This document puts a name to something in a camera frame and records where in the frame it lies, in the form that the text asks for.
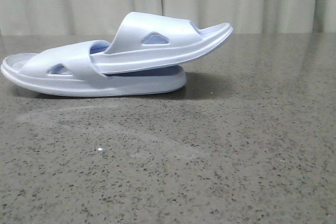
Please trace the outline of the light blue slipper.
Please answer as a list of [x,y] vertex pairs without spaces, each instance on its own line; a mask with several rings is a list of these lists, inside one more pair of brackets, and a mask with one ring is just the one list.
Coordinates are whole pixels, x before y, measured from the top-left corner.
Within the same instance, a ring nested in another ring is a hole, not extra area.
[[91,60],[91,52],[109,46],[92,40],[47,49],[39,54],[6,57],[3,75],[16,85],[36,92],[67,97],[111,97],[167,93],[186,84],[184,69],[173,66],[123,74],[103,74]]
[[229,23],[198,29],[190,20],[131,12],[110,45],[93,46],[91,59],[104,74],[135,72],[186,63],[220,46]]

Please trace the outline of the pale green curtain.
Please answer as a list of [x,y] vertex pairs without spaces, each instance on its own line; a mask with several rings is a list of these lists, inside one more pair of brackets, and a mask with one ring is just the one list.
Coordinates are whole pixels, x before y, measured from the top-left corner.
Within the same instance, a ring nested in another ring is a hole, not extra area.
[[3,35],[115,34],[132,11],[231,23],[236,33],[335,31],[335,0],[1,0]]

